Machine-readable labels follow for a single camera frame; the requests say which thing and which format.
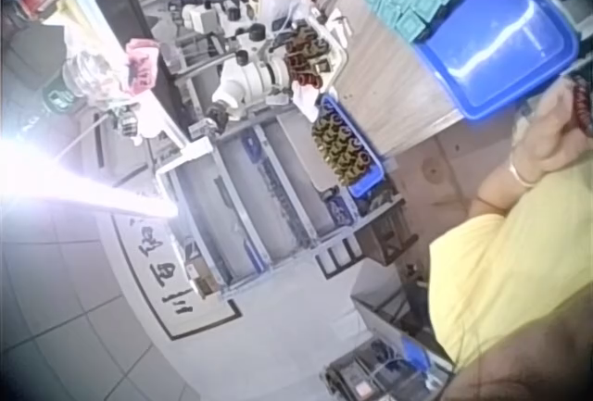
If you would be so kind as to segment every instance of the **white floor tile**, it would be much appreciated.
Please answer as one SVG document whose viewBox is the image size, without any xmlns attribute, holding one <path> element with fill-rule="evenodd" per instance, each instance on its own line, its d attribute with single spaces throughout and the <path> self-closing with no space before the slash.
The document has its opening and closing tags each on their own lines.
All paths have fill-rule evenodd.
<svg viewBox="0 0 593 401">
<path fill-rule="evenodd" d="M 147 401 L 147 399 L 128 379 L 124 379 L 106 401 Z"/>
<path fill-rule="evenodd" d="M 21 200 L 13 207 L 3 207 L 0 223 L 4 243 L 57 240 L 49 206 L 44 203 Z"/>
<path fill-rule="evenodd" d="M 2 302 L 0 306 L 0 328 L 2 334 L 0 336 L 2 336 L 2 350 L 4 350 L 31 337 L 31 332 L 20 312 L 19 303 L 10 284 L 3 257 L 0 267 L 2 267 L 2 281 L 0 282 L 2 284 L 2 293 L 0 293 Z"/>
<path fill-rule="evenodd" d="M 89 313 L 107 350 L 128 371 L 150 346 L 150 339 L 123 297 Z"/>
<path fill-rule="evenodd" d="M 95 241 L 99 239 L 95 213 L 75 206 L 52 205 L 51 212 L 60 242 Z"/>
<path fill-rule="evenodd" d="M 20 345 L 3 354 L 2 372 L 3 379 L 14 395 L 10 399 L 72 400 L 34 342 Z"/>
<path fill-rule="evenodd" d="M 129 378 L 151 401 L 179 399 L 184 386 L 182 377 L 155 347 L 136 364 Z"/>
<path fill-rule="evenodd" d="M 46 333 L 36 341 L 76 399 L 103 401 L 122 376 L 85 317 Z"/>
<path fill-rule="evenodd" d="M 58 245 L 6 244 L 4 254 L 15 296 L 33 334 L 82 313 Z"/>
<path fill-rule="evenodd" d="M 100 242 L 60 246 L 76 293 L 86 310 L 120 294 L 120 286 Z"/>
</svg>

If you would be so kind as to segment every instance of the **tray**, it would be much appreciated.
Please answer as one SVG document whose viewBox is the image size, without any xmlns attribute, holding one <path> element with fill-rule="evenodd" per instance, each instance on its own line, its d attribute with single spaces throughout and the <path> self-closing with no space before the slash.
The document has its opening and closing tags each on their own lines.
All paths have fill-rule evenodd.
<svg viewBox="0 0 593 401">
<path fill-rule="evenodd" d="M 383 168 L 383 164 L 379 157 L 373 152 L 369 144 L 366 142 L 364 137 L 360 135 L 360 132 L 357 130 L 355 125 L 350 120 L 350 117 L 347 113 L 342 109 L 342 107 L 338 104 L 338 102 L 329 94 L 324 94 L 322 96 L 322 106 L 328 105 L 335 109 L 335 111 L 340 115 L 342 120 L 348 125 L 348 127 L 352 130 L 354 135 L 360 140 L 362 146 L 367 153 L 371 156 L 372 164 L 369 167 L 369 170 L 362 176 L 356 183 L 349 185 L 348 191 L 352 194 L 353 197 L 360 198 L 367 194 L 377 183 L 383 180 L 385 176 L 385 170 Z"/>
<path fill-rule="evenodd" d="M 549 0 L 461 0 L 413 47 L 467 119 L 543 87 L 578 53 L 574 30 Z"/>
</svg>

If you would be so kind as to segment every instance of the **bright light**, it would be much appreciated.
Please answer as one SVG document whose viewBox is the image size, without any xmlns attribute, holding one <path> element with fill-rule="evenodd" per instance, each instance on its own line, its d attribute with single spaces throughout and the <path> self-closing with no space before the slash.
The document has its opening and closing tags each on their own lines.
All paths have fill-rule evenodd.
<svg viewBox="0 0 593 401">
<path fill-rule="evenodd" d="M 32 147 L 6 140 L 0 140 L 0 195 L 63 200 L 156 218 L 177 216 L 177 207 L 170 200 L 78 177 Z"/>
<path fill-rule="evenodd" d="M 455 77 L 465 77 L 472 72 L 478 65 L 491 58 L 500 47 L 502 47 L 515 33 L 520 31 L 525 24 L 536 14 L 536 5 L 533 1 L 529 2 L 527 10 L 513 23 L 504 28 L 489 47 L 476 52 L 465 65 L 459 69 L 450 69 L 449 72 Z"/>
</svg>

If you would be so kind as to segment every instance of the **tile floor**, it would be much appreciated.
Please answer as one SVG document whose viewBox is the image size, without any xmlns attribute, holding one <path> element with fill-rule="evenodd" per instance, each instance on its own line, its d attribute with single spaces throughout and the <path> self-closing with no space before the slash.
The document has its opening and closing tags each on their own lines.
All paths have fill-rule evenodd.
<svg viewBox="0 0 593 401">
<path fill-rule="evenodd" d="M 462 121 L 396 157 L 391 177 L 420 236 L 398 264 L 416 264 L 428 278 L 430 243 L 465 220 L 480 182 L 510 151 L 514 116 L 510 108 L 483 122 Z"/>
</svg>

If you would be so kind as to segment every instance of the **yellow shirt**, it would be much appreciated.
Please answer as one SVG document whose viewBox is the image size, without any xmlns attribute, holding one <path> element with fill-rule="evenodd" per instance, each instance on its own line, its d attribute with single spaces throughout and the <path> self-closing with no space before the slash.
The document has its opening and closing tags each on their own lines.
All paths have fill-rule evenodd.
<svg viewBox="0 0 593 401">
<path fill-rule="evenodd" d="M 469 219 L 431 244 L 436 338 L 464 367 L 593 282 L 593 155 L 545 177 L 509 215 Z"/>
</svg>

